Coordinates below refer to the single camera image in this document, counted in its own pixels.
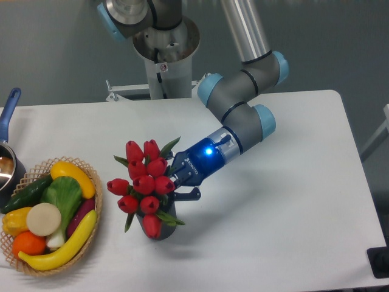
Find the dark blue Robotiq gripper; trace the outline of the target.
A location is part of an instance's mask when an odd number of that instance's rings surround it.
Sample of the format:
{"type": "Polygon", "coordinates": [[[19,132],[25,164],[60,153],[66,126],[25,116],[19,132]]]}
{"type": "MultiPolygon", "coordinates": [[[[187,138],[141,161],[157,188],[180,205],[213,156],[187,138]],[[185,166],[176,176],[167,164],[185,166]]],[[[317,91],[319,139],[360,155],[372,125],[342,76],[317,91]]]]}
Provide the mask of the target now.
{"type": "MultiPolygon", "coordinates": [[[[185,151],[175,153],[170,150],[166,160],[173,159],[171,174],[175,177],[174,185],[200,186],[203,180],[225,166],[225,158],[221,152],[221,142],[213,142],[209,137],[204,138],[185,151]]],[[[174,201],[198,201],[201,191],[198,187],[189,192],[174,192],[174,201]]]]}

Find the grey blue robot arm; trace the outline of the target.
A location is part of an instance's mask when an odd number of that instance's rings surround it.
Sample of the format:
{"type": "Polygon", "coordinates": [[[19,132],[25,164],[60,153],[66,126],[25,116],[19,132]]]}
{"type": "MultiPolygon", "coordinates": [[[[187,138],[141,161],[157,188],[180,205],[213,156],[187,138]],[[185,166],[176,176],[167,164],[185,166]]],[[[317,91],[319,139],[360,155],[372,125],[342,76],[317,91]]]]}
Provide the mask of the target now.
{"type": "MultiPolygon", "coordinates": [[[[222,1],[221,6],[243,67],[230,78],[206,75],[198,85],[198,97],[221,128],[182,152],[173,153],[171,144],[163,151],[173,163],[162,193],[174,201],[198,200],[203,180],[276,128],[271,111],[249,101],[281,83],[289,65],[270,48],[252,1],[222,1]]],[[[190,96],[199,31],[183,16],[180,1],[103,1],[97,10],[114,38],[132,39],[145,62],[152,99],[190,96]]]]}

